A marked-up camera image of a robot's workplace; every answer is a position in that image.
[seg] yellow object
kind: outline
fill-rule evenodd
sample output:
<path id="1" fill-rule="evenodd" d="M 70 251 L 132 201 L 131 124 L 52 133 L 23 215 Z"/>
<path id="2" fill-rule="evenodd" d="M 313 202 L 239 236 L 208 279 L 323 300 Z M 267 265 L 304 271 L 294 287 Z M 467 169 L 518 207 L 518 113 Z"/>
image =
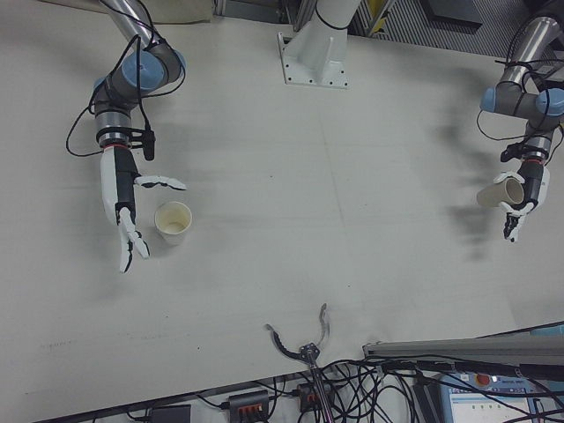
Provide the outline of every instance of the yellow object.
<path id="1" fill-rule="evenodd" d="M 368 0 L 368 7 L 372 12 L 372 16 L 376 16 L 378 14 L 384 2 L 385 0 Z"/>
<path id="2" fill-rule="evenodd" d="M 368 0 L 368 8 L 370 9 L 370 13 L 372 13 L 372 17 L 375 18 L 380 13 L 380 9 L 384 6 L 386 0 Z M 386 18 L 382 18 L 378 20 L 378 23 L 374 27 L 374 31 L 372 33 L 377 33 L 382 29 L 384 24 L 386 23 Z"/>

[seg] white paper cup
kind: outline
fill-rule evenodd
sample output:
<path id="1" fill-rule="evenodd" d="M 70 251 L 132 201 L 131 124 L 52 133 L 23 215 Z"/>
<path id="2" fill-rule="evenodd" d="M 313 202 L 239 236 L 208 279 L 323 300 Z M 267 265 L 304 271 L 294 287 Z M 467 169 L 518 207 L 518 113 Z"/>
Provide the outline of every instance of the white paper cup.
<path id="1" fill-rule="evenodd" d="M 179 245 L 192 224 L 192 212 L 178 201 L 164 203 L 155 212 L 155 226 L 170 245 Z"/>
<path id="2" fill-rule="evenodd" d="M 478 204 L 483 207 L 497 207 L 502 201 L 507 204 L 520 204 L 523 199 L 523 185 L 515 178 L 507 178 L 485 187 L 476 195 Z"/>

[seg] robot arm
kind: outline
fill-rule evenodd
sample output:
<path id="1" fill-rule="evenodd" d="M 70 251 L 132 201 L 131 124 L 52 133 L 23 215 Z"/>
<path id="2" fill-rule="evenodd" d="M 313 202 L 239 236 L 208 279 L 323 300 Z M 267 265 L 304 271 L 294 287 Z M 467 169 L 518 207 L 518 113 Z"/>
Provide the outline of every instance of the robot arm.
<path id="1" fill-rule="evenodd" d="M 545 48 L 563 29 L 564 0 L 553 0 L 531 17 L 523 41 L 506 63 L 500 82 L 486 90 L 480 104 L 483 111 L 527 120 L 523 141 L 508 145 L 501 154 L 502 162 L 521 161 L 517 180 L 523 185 L 524 200 L 513 205 L 500 203 L 507 213 L 503 234 L 512 242 L 517 241 L 527 215 L 546 198 L 550 173 L 545 164 L 550 156 L 553 134 L 564 115 L 564 90 L 549 87 L 539 78 L 537 70 L 544 62 L 541 57 Z M 531 77 L 537 83 L 538 95 L 525 90 Z M 507 174 L 501 174 L 496 182 L 506 177 Z"/>
<path id="2" fill-rule="evenodd" d="M 142 147 L 146 160 L 154 158 L 154 133 L 146 119 L 145 129 L 134 130 L 130 112 L 142 98 L 163 85 L 182 78 L 186 64 L 154 29 L 146 8 L 138 0 L 100 0 L 123 35 L 136 45 L 136 52 L 94 85 L 93 105 L 103 149 L 100 161 L 101 188 L 108 220 L 118 226 L 122 244 L 120 271 L 126 272 L 135 249 L 143 258 L 149 249 L 135 228 L 134 185 L 152 188 L 156 185 L 186 189 L 176 179 L 165 176 L 142 176 L 131 153 Z"/>

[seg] monitor screen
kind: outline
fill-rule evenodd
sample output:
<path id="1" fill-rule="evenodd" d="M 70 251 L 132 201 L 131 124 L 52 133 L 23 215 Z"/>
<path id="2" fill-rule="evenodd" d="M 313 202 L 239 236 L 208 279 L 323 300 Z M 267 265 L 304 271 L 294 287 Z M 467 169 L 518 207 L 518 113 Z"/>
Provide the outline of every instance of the monitor screen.
<path id="1" fill-rule="evenodd" d="M 525 388 L 502 388 L 491 390 L 495 393 L 525 393 Z M 491 399 L 455 388 L 449 389 L 450 408 L 454 423 L 502 423 L 505 420 L 522 417 L 523 414 L 498 404 Z M 525 412 L 530 412 L 527 398 L 496 397 Z"/>

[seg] red button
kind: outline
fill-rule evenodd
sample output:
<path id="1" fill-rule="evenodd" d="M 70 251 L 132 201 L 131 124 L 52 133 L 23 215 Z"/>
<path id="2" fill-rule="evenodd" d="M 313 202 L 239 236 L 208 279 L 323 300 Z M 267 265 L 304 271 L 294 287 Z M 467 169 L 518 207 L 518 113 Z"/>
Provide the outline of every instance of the red button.
<path id="1" fill-rule="evenodd" d="M 476 375 L 476 383 L 481 386 L 486 386 L 490 384 L 490 376 L 488 375 Z"/>

